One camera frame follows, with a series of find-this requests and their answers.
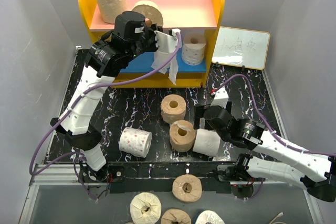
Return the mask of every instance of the blue shelf board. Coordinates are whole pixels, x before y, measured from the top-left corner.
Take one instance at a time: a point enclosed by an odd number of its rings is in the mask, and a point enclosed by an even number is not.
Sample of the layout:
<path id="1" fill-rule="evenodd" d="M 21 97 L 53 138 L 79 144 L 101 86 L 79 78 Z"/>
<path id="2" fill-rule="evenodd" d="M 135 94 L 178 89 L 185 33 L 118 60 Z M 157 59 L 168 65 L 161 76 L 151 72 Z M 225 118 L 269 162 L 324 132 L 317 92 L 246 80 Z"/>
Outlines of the blue shelf board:
<path id="1" fill-rule="evenodd" d="M 139 55 L 134 60 L 132 60 L 128 67 L 122 69 L 121 73 L 148 73 L 152 71 L 152 63 L 154 61 L 153 52 L 145 52 L 144 54 Z M 177 64 L 179 73 L 205 73 L 205 58 L 201 64 L 191 66 L 183 62 L 182 60 L 182 48 L 177 52 Z"/>

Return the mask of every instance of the black table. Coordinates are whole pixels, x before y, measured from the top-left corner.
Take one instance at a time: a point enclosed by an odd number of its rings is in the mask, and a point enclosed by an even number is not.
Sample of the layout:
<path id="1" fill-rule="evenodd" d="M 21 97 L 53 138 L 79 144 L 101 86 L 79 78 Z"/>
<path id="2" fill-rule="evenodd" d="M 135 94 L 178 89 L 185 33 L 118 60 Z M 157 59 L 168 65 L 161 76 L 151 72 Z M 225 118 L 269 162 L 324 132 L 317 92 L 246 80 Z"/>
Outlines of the black table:
<path id="1" fill-rule="evenodd" d="M 79 50 L 69 85 L 66 91 L 62 110 L 69 103 L 75 87 L 81 77 L 83 62 L 87 50 Z M 194 153 L 192 151 L 179 153 L 172 149 L 169 141 L 169 125 L 160 115 L 160 103 L 168 94 L 178 94 L 186 100 L 187 110 L 185 120 L 193 123 L 194 105 L 210 103 L 212 96 L 209 92 L 218 87 L 227 78 L 240 73 L 241 68 L 230 66 L 211 67 L 206 87 L 204 88 L 162 88 L 162 89 L 115 89 L 108 88 L 102 101 L 98 104 L 91 119 L 92 125 L 102 134 L 102 151 L 108 162 L 214 162 L 235 161 L 240 153 L 246 150 L 236 148 L 229 143 L 222 142 L 218 155 L 214 158 Z M 266 89 L 263 74 L 259 70 L 245 70 L 244 74 L 252 82 L 256 102 L 262 114 L 270 125 L 279 132 L 276 117 Z M 258 114 L 253 108 L 250 92 L 245 80 L 237 78 L 226 87 L 229 99 L 232 101 L 232 115 L 235 118 L 250 118 L 260 121 Z M 118 141 L 125 127 L 133 127 L 150 131 L 153 134 L 152 145 L 146 158 L 132 156 L 121 152 Z M 70 152 L 69 145 L 55 135 L 50 151 L 45 158 L 45 163 L 54 158 Z M 70 158 L 64 158 L 61 162 L 71 162 Z"/>

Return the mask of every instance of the gray floor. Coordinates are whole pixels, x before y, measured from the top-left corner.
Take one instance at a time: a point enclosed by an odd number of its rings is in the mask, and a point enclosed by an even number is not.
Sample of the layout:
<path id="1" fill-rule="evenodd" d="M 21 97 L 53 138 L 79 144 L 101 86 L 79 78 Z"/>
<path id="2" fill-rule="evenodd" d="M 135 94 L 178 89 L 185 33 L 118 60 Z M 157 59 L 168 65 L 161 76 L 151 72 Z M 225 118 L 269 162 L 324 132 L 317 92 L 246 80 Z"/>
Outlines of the gray floor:
<path id="1" fill-rule="evenodd" d="M 40 186 L 30 223 L 126 223 L 131 221 L 130 202 L 136 194 L 107 195 L 96 204 L 80 186 Z M 193 219 L 202 210 L 212 210 L 226 224 L 267 224 L 283 212 L 277 221 L 313 223 L 303 191 L 286 184 L 266 184 L 260 195 L 247 202 L 233 195 L 203 192 L 200 200 L 185 204 L 172 193 L 155 194 L 161 201 L 162 214 L 169 208 L 180 208 Z"/>

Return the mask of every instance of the yellow shelf frame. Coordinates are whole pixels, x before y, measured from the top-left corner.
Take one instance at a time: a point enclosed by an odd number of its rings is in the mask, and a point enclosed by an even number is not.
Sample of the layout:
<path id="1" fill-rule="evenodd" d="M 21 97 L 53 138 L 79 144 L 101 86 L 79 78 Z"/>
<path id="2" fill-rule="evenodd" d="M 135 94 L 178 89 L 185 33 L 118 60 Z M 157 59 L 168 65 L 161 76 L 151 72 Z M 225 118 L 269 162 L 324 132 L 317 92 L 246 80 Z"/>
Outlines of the yellow shelf frame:
<path id="1" fill-rule="evenodd" d="M 215 18 L 217 20 L 217 26 L 215 29 L 206 29 L 204 31 L 204 36 L 207 40 L 207 47 L 205 50 L 205 63 L 206 72 L 205 73 L 178 73 L 176 76 L 176 85 L 174 85 L 168 79 L 167 74 L 156 73 L 151 77 L 144 80 L 116 86 L 118 88 L 199 88 L 205 86 L 207 76 L 209 74 L 210 66 L 212 63 L 212 55 L 214 53 L 216 40 L 222 21 L 222 16 L 224 12 L 225 0 L 212 0 L 213 11 Z M 105 32 L 103 31 L 91 31 L 90 26 L 93 18 L 94 11 L 96 9 L 96 0 L 78 0 L 78 6 L 80 15 L 86 27 L 86 30 L 90 36 L 91 41 L 94 43 L 100 39 L 100 36 Z M 134 73 L 120 73 L 114 82 L 121 82 L 134 79 L 141 76 L 142 74 Z"/>

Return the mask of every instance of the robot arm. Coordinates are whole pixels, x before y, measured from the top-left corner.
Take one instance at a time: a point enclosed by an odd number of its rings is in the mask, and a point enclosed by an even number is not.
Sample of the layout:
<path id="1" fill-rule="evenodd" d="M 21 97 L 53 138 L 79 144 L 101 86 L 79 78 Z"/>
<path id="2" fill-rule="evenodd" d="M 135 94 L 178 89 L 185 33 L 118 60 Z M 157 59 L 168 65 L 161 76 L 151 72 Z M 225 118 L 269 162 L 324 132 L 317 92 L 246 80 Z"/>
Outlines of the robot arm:
<path id="1" fill-rule="evenodd" d="M 64 134 L 70 146 L 81 149 L 93 171 L 100 170 L 106 164 L 99 144 L 101 134 L 90 124 L 90 120 L 107 87 L 92 90 L 86 95 L 83 92 L 97 84 L 112 83 L 121 69 L 144 52 L 173 53 L 178 46 L 176 33 L 180 30 L 172 29 L 169 35 L 162 31 L 162 27 L 157 25 L 147 27 L 145 17 L 140 13 L 123 12 L 117 16 L 114 30 L 101 36 L 86 56 L 75 93 L 60 117 L 69 110 L 71 113 L 56 131 Z M 79 96 L 83 98 L 71 109 Z M 57 121 L 58 118 L 53 118 L 51 125 Z"/>
<path id="2" fill-rule="evenodd" d="M 263 153 L 283 162 L 270 162 L 241 154 L 234 167 L 223 174 L 228 179 L 270 178 L 306 189 L 316 198 L 334 202 L 336 199 L 336 159 L 324 155 L 304 153 L 306 149 L 282 139 L 286 146 L 276 140 L 260 123 L 250 119 L 235 119 L 231 115 L 231 103 L 221 90 L 212 104 L 195 107 L 194 128 L 199 128 L 200 118 L 205 128 L 215 130 L 221 139 L 236 147 Z M 302 150 L 294 151 L 288 146 Z"/>

